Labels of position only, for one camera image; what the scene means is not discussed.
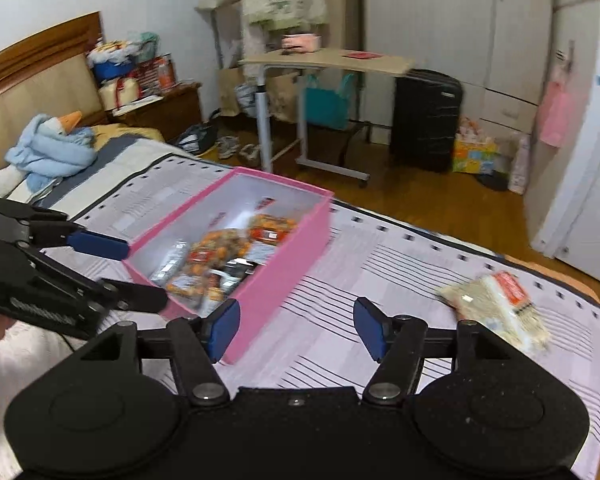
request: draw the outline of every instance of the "bedsheet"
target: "bedsheet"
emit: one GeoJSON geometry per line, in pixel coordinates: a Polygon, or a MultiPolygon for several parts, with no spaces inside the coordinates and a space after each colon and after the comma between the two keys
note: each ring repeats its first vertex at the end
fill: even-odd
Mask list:
{"type": "MultiPolygon", "coordinates": [[[[146,148],[138,148],[125,160],[137,159],[146,148]]],[[[192,160],[177,149],[152,157],[144,168],[139,168],[137,161],[129,163],[124,177],[120,165],[110,173],[104,167],[53,208],[64,210],[89,229],[133,240],[229,171],[204,160],[192,160]]],[[[433,327],[453,328],[454,314],[437,299],[436,289],[507,269],[528,291],[552,333],[548,350],[537,355],[535,361],[570,386],[587,407],[589,436],[573,471],[593,480],[600,462],[598,300],[586,290],[580,291],[538,269],[454,238],[343,202],[334,201],[331,213],[331,241],[322,258],[291,292],[244,357],[235,365],[216,365],[228,388],[235,392],[238,386],[350,385],[361,393],[378,365],[368,356],[353,328],[356,297],[368,297],[389,316],[410,314],[433,327]]],[[[47,252],[91,278],[129,279],[119,262],[66,248],[47,252]]],[[[164,325],[159,316],[113,313],[103,328],[122,319],[134,320],[140,328],[164,325]]],[[[450,366],[449,360],[427,360],[418,390],[449,373],[450,366]]],[[[144,362],[143,370],[174,389],[165,362],[144,362]]]]}

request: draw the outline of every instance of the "white wardrobe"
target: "white wardrobe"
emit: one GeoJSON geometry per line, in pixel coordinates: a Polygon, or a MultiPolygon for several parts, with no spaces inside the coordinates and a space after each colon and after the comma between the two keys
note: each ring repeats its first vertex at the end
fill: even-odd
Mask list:
{"type": "MultiPolygon", "coordinates": [[[[462,82],[462,113],[496,139],[531,133],[549,52],[552,0],[365,0],[365,48],[462,82]]],[[[394,80],[367,75],[363,116],[388,143],[394,80]]]]}

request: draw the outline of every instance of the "wooden floor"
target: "wooden floor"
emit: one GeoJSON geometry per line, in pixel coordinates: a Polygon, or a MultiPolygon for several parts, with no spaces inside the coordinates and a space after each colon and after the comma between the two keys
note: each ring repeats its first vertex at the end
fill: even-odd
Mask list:
{"type": "MultiPolygon", "coordinates": [[[[245,126],[240,120],[226,119],[223,123],[232,132],[221,134],[238,135],[242,143],[257,143],[252,124],[245,126]]],[[[294,136],[293,128],[275,121],[272,130],[287,140],[294,136]]],[[[340,133],[311,130],[310,156],[333,163],[342,141],[340,133]]],[[[362,139],[351,143],[347,165],[371,174],[365,189],[352,178],[298,166],[295,164],[298,155],[292,150],[275,163],[274,171],[330,189],[337,198],[355,206],[563,272],[590,286],[600,298],[600,282],[531,249],[526,236],[523,199],[519,195],[487,189],[468,174],[437,174],[395,166],[387,147],[366,144],[362,139]]],[[[209,153],[208,158],[218,160],[217,153],[209,153]]],[[[236,157],[222,162],[239,164],[236,157]]]]}

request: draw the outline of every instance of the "red card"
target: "red card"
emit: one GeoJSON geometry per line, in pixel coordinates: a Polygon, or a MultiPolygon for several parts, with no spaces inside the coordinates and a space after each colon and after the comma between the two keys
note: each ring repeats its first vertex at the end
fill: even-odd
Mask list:
{"type": "Polygon", "coordinates": [[[342,57],[352,57],[353,59],[375,59],[382,57],[382,54],[374,54],[373,52],[350,52],[342,57]]]}

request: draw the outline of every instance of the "teal bag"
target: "teal bag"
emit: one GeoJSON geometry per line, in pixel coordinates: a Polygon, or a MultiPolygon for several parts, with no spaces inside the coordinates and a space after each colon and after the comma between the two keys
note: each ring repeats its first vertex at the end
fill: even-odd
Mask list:
{"type": "Polygon", "coordinates": [[[349,123],[352,79],[353,74],[347,74],[337,90],[327,90],[320,88],[315,75],[308,76],[305,93],[306,121],[333,130],[344,130],[349,123]]]}

